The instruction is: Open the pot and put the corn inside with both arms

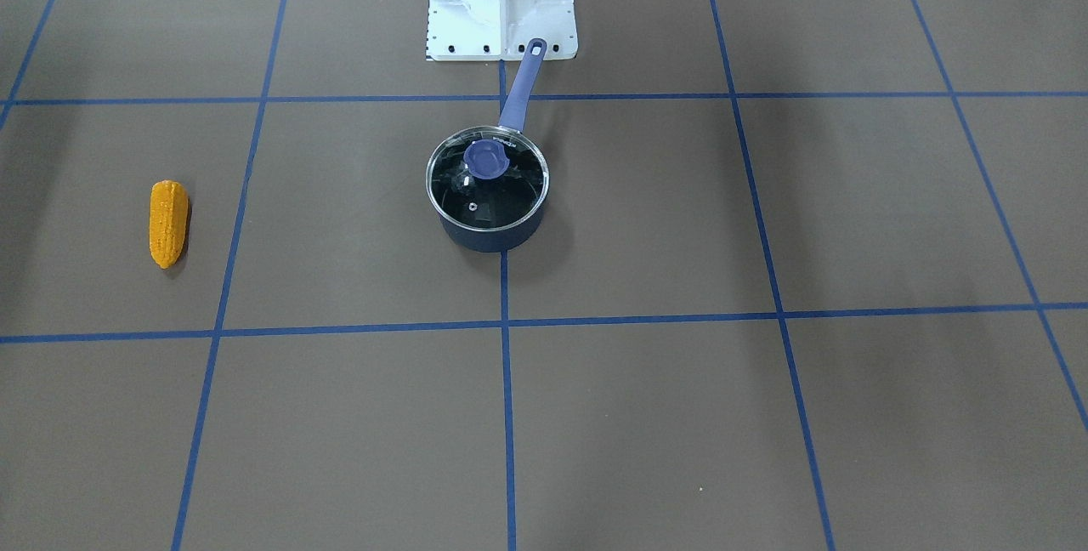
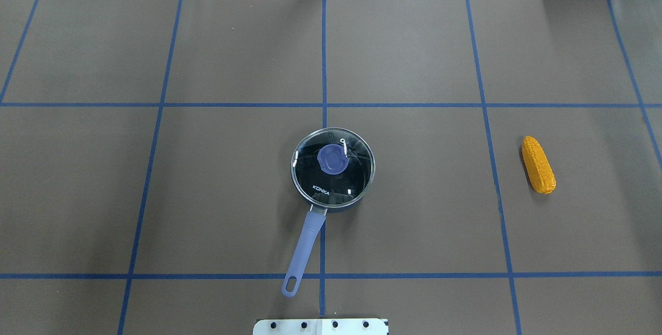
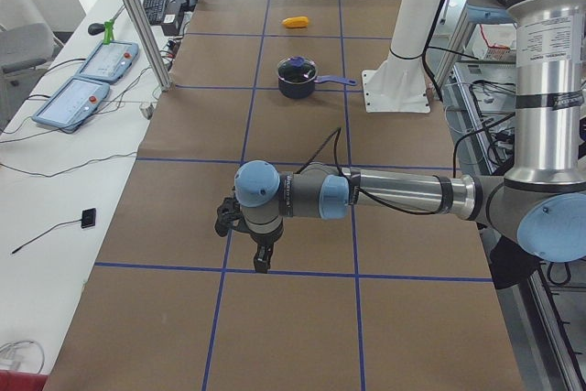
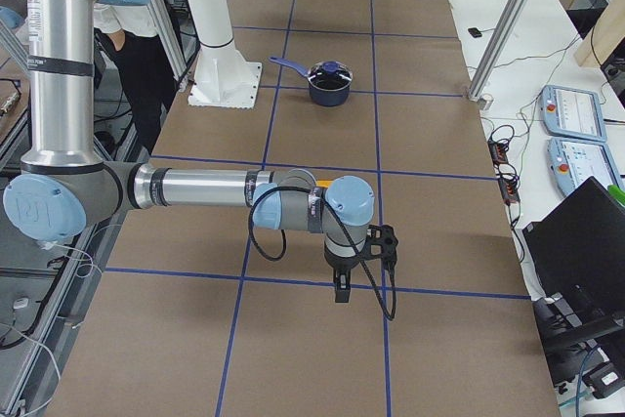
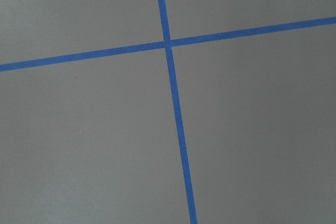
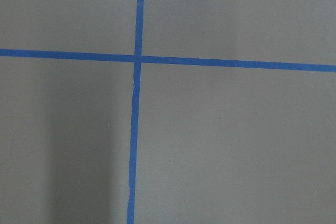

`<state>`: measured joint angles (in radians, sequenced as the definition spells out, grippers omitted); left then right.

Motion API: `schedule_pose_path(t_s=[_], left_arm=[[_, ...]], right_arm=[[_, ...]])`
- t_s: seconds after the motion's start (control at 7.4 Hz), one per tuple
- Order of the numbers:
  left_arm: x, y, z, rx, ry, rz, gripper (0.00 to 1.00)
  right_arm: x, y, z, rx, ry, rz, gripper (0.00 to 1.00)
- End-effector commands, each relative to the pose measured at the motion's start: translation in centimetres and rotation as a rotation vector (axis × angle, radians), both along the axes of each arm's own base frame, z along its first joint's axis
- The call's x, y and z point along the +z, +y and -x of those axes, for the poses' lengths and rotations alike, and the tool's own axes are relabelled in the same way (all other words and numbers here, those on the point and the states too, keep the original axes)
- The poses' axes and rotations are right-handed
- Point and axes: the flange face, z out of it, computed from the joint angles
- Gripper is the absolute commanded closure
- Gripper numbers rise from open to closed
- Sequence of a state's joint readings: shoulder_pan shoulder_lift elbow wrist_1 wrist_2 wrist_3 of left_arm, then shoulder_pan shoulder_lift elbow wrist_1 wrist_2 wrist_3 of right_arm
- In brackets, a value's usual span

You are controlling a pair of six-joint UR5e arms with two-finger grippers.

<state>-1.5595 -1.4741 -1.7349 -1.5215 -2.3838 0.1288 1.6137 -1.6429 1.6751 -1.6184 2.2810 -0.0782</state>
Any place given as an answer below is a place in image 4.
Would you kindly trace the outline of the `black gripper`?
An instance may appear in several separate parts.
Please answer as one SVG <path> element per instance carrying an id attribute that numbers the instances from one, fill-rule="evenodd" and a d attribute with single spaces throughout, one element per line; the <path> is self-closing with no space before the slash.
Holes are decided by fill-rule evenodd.
<path id="1" fill-rule="evenodd" d="M 333 267 L 333 284 L 335 302 L 347 304 L 351 297 L 351 271 L 350 265 L 338 265 Z"/>

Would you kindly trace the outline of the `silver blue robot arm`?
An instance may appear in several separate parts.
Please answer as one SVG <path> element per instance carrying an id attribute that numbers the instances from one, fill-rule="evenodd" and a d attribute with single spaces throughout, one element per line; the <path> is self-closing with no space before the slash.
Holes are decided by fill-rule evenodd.
<path id="1" fill-rule="evenodd" d="M 149 0 L 27 0 L 32 144 L 3 195 L 26 236 L 59 241 L 123 210 L 153 206 L 245 206 L 250 228 L 324 237 L 335 299 L 349 300 L 351 272 L 371 256 L 374 194 L 361 178 L 327 187 L 305 170 L 175 170 L 107 162 L 94 150 L 96 3 Z"/>

